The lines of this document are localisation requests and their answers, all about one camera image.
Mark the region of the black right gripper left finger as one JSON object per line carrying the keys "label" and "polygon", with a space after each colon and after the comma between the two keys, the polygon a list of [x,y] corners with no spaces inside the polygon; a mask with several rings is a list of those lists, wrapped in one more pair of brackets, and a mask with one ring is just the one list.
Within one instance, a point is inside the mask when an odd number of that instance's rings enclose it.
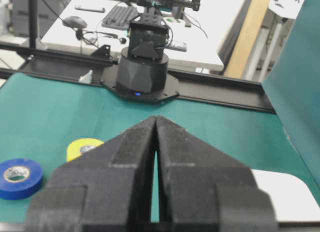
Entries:
{"label": "black right gripper left finger", "polygon": [[31,200],[27,232],[129,232],[151,217],[154,116],[54,170]]}

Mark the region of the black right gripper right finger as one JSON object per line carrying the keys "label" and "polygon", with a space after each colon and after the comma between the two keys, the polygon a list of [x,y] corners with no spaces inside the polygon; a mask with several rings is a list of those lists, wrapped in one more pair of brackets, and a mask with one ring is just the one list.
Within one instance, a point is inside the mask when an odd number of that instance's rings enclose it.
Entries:
{"label": "black right gripper right finger", "polygon": [[172,232],[275,232],[250,168],[158,116],[159,215]]}

